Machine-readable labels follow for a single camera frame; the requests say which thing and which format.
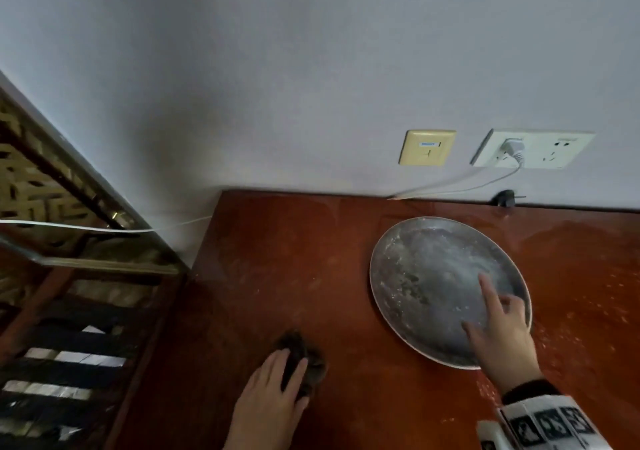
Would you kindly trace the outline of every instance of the left hand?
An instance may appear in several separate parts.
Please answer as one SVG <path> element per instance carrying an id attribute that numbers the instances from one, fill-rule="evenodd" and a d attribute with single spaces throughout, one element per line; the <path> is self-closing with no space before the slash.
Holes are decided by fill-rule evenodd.
<path id="1" fill-rule="evenodd" d="M 309 398 L 296 395 L 307 370 L 302 359 L 280 390 L 289 350 L 275 351 L 253 373 L 236 402 L 223 450 L 287 450 Z"/>

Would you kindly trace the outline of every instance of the right hand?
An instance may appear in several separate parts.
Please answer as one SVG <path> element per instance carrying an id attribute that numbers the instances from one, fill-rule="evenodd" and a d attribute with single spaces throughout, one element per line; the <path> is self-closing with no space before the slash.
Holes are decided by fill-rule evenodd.
<path id="1" fill-rule="evenodd" d="M 522 298 L 498 295 L 484 273 L 478 276 L 478 281 L 488 315 L 487 328 L 482 330 L 469 322 L 463 322 L 462 326 L 482 370 L 504 396 L 517 386 L 544 376 L 525 320 Z"/>

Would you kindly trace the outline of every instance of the hand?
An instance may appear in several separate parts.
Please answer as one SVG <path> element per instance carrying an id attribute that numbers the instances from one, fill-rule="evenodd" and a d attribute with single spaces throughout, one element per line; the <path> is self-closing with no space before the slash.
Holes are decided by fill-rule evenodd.
<path id="1" fill-rule="evenodd" d="M 543 375 L 522 298 L 499 296 L 484 273 L 478 276 L 478 281 L 488 314 L 486 331 L 468 322 L 462 326 L 484 373 L 504 396 L 521 384 L 542 379 Z"/>
<path id="2" fill-rule="evenodd" d="M 307 370 L 302 359 L 284 391 L 280 390 L 289 350 L 275 351 L 252 374 L 236 402 L 223 450 L 286 450 L 291 445 L 309 398 L 296 395 Z"/>

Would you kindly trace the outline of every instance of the wooden table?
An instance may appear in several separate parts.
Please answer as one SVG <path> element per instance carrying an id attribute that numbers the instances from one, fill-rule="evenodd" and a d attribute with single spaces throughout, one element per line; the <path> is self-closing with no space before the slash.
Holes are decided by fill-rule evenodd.
<path id="1" fill-rule="evenodd" d="M 479 371 L 432 362 L 373 303 L 369 259 L 400 220 L 448 217 L 493 239 L 531 291 L 548 378 L 616 450 L 640 442 L 640 215 L 225 192 L 133 402 L 119 447 L 215 449 L 234 401 L 286 329 L 329 372 L 296 449 L 473 449 L 498 404 Z"/>

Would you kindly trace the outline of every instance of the plate rim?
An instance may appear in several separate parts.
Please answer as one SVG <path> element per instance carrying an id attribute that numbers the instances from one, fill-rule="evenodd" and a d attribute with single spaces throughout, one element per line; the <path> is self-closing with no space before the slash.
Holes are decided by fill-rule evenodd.
<path id="1" fill-rule="evenodd" d="M 525 300 L 525 304 L 528 301 L 529 302 L 529 320 L 525 321 L 527 323 L 527 330 L 529 332 L 531 332 L 531 326 L 533 325 L 533 303 L 531 302 L 531 293 L 529 293 L 529 287 L 527 286 L 527 282 L 524 279 L 524 276 L 522 276 L 522 273 L 520 272 L 520 269 L 518 268 L 518 266 L 516 265 L 516 263 L 511 259 L 511 257 L 507 254 L 507 252 L 505 252 L 498 243 L 496 243 L 493 239 L 491 239 L 489 236 L 487 236 L 486 234 L 484 234 L 483 232 L 480 232 L 478 229 L 476 229 L 473 226 L 469 226 L 468 224 L 465 224 L 464 222 L 460 222 L 459 220 L 455 220 L 455 219 L 449 219 L 448 217 L 440 217 L 437 215 L 419 215 L 418 217 L 411 217 L 409 219 L 405 219 L 405 220 L 401 220 L 400 222 L 397 222 L 396 224 L 394 224 L 393 226 L 391 226 L 390 228 L 388 228 L 384 234 L 382 236 L 380 236 L 380 238 L 378 239 L 378 241 L 376 242 L 376 245 L 373 248 L 373 251 L 371 252 L 371 258 L 369 259 L 369 289 L 371 290 L 371 295 L 373 296 L 373 300 L 376 302 L 376 306 L 378 307 L 378 311 L 380 312 L 380 315 L 382 315 L 382 318 L 385 319 L 385 322 L 387 323 L 387 325 L 389 327 L 391 327 L 391 330 L 393 330 L 396 335 L 398 336 L 398 338 L 403 341 L 407 346 L 411 347 L 414 351 L 418 352 L 419 354 L 427 357 L 430 360 L 436 361 L 439 364 L 442 365 L 447 365 L 449 367 L 454 367 L 455 369 L 465 369 L 466 371 L 477 371 L 479 369 L 482 369 L 479 365 L 458 365 L 458 364 L 452 364 L 450 362 L 444 362 L 443 360 L 440 360 L 434 356 L 425 354 L 424 352 L 422 352 L 420 349 L 414 347 L 412 344 L 410 344 L 408 341 L 406 341 L 401 335 L 400 333 L 396 330 L 396 328 L 389 322 L 387 316 L 385 315 L 385 312 L 383 312 L 383 310 L 380 308 L 380 303 L 378 302 L 378 299 L 376 298 L 376 293 L 373 291 L 373 283 L 372 283 L 372 264 L 373 264 L 373 256 L 376 252 L 376 249 L 378 248 L 378 244 L 380 244 L 380 241 L 382 241 L 384 239 L 384 237 L 387 235 L 387 233 L 391 230 L 394 229 L 395 227 L 399 226 L 400 224 L 404 224 L 405 222 L 408 222 L 410 220 L 416 220 L 416 219 L 442 219 L 442 220 L 448 220 L 451 222 L 455 222 L 456 224 L 462 224 L 463 226 L 466 226 L 470 229 L 473 229 L 474 231 L 476 231 L 478 234 L 480 234 L 481 236 L 487 238 L 489 240 L 490 243 L 494 244 L 506 257 L 507 259 L 511 262 L 511 264 L 513 264 L 514 268 L 516 268 L 516 271 L 518 272 L 518 275 L 520 275 L 520 279 L 522 280 L 522 283 L 524 285 L 524 289 L 525 289 L 525 293 L 527 294 L 527 299 Z"/>

